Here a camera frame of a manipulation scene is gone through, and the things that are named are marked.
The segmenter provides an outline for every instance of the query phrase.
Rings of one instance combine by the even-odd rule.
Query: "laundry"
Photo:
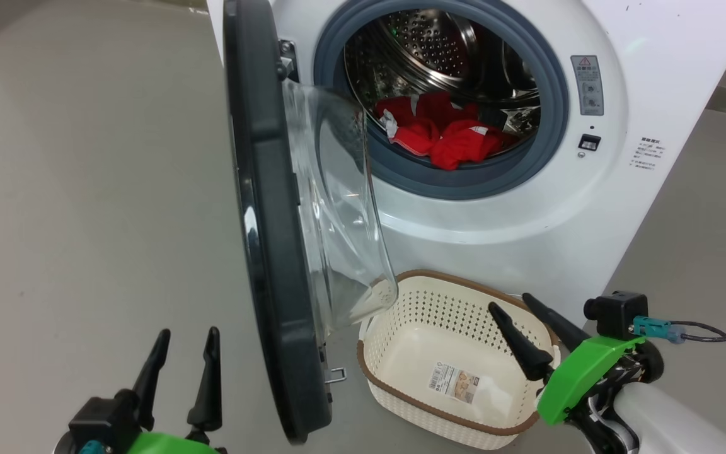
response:
[[[391,143],[416,156],[429,156],[434,166],[455,170],[480,163],[519,139],[478,121],[478,104],[455,106],[446,91],[380,100],[375,106]]]

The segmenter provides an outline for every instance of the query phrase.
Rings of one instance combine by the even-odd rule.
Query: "robotic arm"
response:
[[[537,411],[545,422],[575,426],[598,454],[726,453],[726,434],[649,385],[662,376],[663,359],[638,334],[680,342],[684,330],[648,318],[646,296],[616,292],[588,300],[585,316],[596,320],[599,333],[592,338],[531,294],[522,299],[571,352],[553,370],[550,355],[526,339],[500,306],[490,304],[527,379],[543,380]]]
[[[89,399],[69,422],[53,454],[226,454],[224,448],[211,448],[207,436],[222,426],[220,332],[215,327],[204,348],[198,397],[187,414],[190,434],[180,438],[150,432],[156,385],[169,345],[170,330],[162,330],[133,388],[119,391],[113,399]]]
[[[537,396],[542,420],[579,429],[596,454],[726,454],[726,434],[649,385],[662,376],[663,359],[646,339],[720,342],[726,334],[709,327],[721,337],[690,336],[682,327],[649,318],[646,296],[616,292],[585,303],[585,316],[596,320],[599,333],[591,337],[531,294],[522,299],[570,350],[554,370],[550,354],[525,338],[500,306],[489,305],[526,378],[544,383]],[[187,416],[190,434],[180,438],[150,432],[169,344],[170,331],[162,330],[133,388],[112,399],[89,399],[69,422],[54,454],[226,454],[224,448],[211,448],[207,437],[222,426],[220,334],[214,327],[205,343],[198,397]]]

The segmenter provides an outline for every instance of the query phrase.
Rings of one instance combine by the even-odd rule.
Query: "product label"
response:
[[[576,83],[579,84],[579,107],[582,115],[604,115],[604,90],[596,55],[571,55]]]
[[[481,382],[481,377],[438,362],[433,368],[427,387],[453,399],[471,404],[475,398],[475,392],[478,390],[478,382]]]

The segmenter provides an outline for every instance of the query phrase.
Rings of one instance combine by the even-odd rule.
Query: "stainless steel drum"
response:
[[[397,11],[366,24],[346,43],[343,63],[374,120],[383,98],[446,90],[456,103],[504,111],[481,121],[499,118],[493,125],[521,139],[539,127],[539,94],[527,64],[486,28],[441,9]]]

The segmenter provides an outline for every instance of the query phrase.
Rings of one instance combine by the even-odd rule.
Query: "white label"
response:
[[[629,166],[641,170],[654,170],[663,159],[666,147],[660,144],[659,139],[641,137],[637,146],[631,153]]]
[[[433,368],[427,387],[453,399],[471,404],[475,399],[475,392],[478,391],[479,382],[481,382],[481,377],[473,373],[438,362]]]

